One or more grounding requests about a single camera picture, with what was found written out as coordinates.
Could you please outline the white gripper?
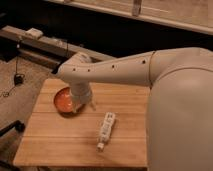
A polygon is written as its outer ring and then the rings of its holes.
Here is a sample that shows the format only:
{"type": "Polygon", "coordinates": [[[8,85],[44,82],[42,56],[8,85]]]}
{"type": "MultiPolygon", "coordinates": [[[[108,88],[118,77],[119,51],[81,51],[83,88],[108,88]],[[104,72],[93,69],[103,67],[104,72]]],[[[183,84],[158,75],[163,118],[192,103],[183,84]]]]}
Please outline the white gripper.
{"type": "Polygon", "coordinates": [[[72,102],[74,103],[72,105],[72,112],[74,114],[76,114],[83,107],[82,104],[87,103],[93,111],[96,111],[95,104],[90,102],[92,100],[92,90],[88,83],[71,84],[70,95],[72,102]]]}

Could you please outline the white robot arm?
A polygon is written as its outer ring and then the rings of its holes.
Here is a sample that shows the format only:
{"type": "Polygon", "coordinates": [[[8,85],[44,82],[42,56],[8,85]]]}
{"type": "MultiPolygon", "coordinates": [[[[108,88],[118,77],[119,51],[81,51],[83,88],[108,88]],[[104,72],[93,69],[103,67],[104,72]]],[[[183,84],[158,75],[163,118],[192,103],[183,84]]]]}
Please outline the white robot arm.
{"type": "Polygon", "coordinates": [[[91,100],[92,82],[149,87],[149,171],[213,171],[212,51],[158,50],[97,63],[78,52],[56,75],[70,85],[73,101],[82,104],[91,100]]]}

